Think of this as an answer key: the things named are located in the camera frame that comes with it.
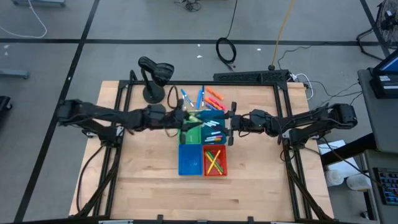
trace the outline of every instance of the gray floor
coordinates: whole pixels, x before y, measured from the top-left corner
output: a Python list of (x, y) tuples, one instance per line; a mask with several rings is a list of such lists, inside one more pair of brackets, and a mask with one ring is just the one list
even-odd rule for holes
[[(230, 39), (276, 40), (289, 6), (288, 0), (239, 1)], [(368, 1), (376, 15), (375, 2)], [(93, 0), (69, 0), (67, 7), (36, 7), (46, 24), (49, 39), (78, 39)], [(217, 39), (226, 35), (234, 1), (204, 0), (201, 11), (189, 13), (168, 1), (101, 0), (89, 39)], [(41, 27), (27, 7), (0, 2), (0, 25), (23, 34), (40, 35)], [(282, 40), (354, 40), (370, 23), (359, 0), (296, 1)], [(0, 30), (0, 38), (14, 38)], [(366, 40), (375, 41), (374, 34)], [(29, 80), (0, 78), (0, 95), (9, 95), (14, 109), (0, 130), (0, 223), (12, 222), (39, 153), (77, 44), (0, 44), (0, 67), (26, 69)], [(281, 45), (278, 58), (297, 46)], [(265, 70), (272, 60), (273, 45), (237, 45), (236, 71)], [(382, 57), (380, 47), (366, 47)], [(86, 44), (67, 98), (95, 102), (103, 80), (127, 79), (130, 69), (139, 74), (138, 58), (175, 65), (174, 80), (212, 80), (228, 69), (217, 58), (214, 45), (117, 45)], [(356, 71), (373, 67), (377, 60), (358, 47), (314, 46), (288, 53), (282, 68), (305, 73), (338, 93), (357, 82)], [(311, 108), (328, 99), (313, 84)], [(359, 85), (348, 93), (360, 90)], [(350, 103), (354, 96), (331, 102)], [(354, 102), (359, 124), (349, 131), (333, 131), (329, 140), (355, 140), (371, 131), (362, 97)], [(55, 130), (49, 153), (29, 204), (25, 221), (63, 218), (68, 215), (86, 139), (73, 128)], [(359, 217), (365, 211), (363, 195), (344, 185), (330, 189), (335, 217), (341, 221), (369, 223)]]

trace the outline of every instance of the orange marker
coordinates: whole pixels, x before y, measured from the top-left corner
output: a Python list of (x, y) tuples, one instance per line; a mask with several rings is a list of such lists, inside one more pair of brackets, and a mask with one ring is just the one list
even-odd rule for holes
[(217, 97), (217, 99), (219, 99), (219, 100), (223, 100), (224, 99), (223, 96), (221, 96), (220, 94), (218, 94), (215, 91), (213, 91), (210, 87), (207, 86), (206, 90), (207, 90), (207, 92), (213, 94), (213, 96)]
[(221, 109), (226, 110), (226, 107), (224, 105), (222, 105), (221, 103), (218, 103), (215, 99), (213, 99), (212, 97), (209, 97), (209, 100), (212, 101), (214, 104), (216, 104), (217, 106), (219, 106)]
[(213, 103), (208, 97), (205, 97), (205, 102), (207, 102), (211, 106), (214, 106), (218, 110), (223, 110), (220, 106), (218, 106), (217, 104)]

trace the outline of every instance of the monitor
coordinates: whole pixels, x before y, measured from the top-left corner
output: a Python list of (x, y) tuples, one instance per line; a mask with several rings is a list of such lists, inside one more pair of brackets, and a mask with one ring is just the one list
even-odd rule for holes
[(374, 70), (376, 72), (396, 73), (398, 74), (398, 50), (384, 59)]

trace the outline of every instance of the yellow marker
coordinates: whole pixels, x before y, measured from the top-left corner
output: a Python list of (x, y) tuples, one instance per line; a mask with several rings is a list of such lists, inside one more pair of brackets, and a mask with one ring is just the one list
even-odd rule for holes
[[(210, 160), (210, 162), (213, 162), (213, 160), (210, 158), (210, 156), (209, 156), (209, 154), (207, 154), (207, 152), (205, 153), (205, 155), (206, 155), (207, 159)], [(220, 171), (220, 169), (218, 168), (218, 166), (215, 166), (215, 167), (216, 167), (217, 171), (220, 173), (220, 175), (223, 175), (223, 173)]]
[(211, 163), (211, 165), (210, 165), (209, 169), (207, 170), (207, 175), (209, 175), (209, 173), (210, 173), (210, 171), (211, 171), (211, 168), (213, 168), (213, 166), (214, 166), (214, 163), (216, 162), (216, 160), (217, 160), (217, 157), (218, 157), (218, 155), (220, 154), (220, 152), (221, 152), (221, 150), (219, 150), (219, 151), (217, 152), (216, 156), (214, 157), (214, 160), (213, 160), (213, 162)]

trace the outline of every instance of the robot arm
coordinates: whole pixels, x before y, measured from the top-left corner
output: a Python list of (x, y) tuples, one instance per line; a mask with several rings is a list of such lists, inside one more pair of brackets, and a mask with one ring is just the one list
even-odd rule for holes
[[(118, 144), (118, 137), (123, 129), (129, 131), (180, 129), (185, 133), (201, 125), (202, 122), (184, 124), (184, 121), (191, 116), (182, 110), (182, 105), (183, 100), (179, 100), (177, 107), (171, 112), (166, 112), (163, 105), (148, 105), (144, 109), (123, 112), (80, 100), (65, 100), (59, 106), (57, 117), (59, 125), (77, 125), (83, 129), (85, 135), (93, 133), (104, 145), (114, 147)], [(114, 122), (120, 126), (103, 126), (94, 119)]]
[(228, 144), (233, 144), (233, 131), (249, 133), (266, 133), (276, 137), (286, 133), (291, 146), (303, 148), (310, 137), (324, 136), (331, 129), (351, 129), (358, 123), (354, 108), (347, 104), (325, 105), (315, 110), (296, 114), (287, 118), (279, 118), (262, 110), (253, 110), (245, 118), (235, 115), (236, 103), (232, 104), (232, 111), (227, 113), (231, 118), (231, 129)]

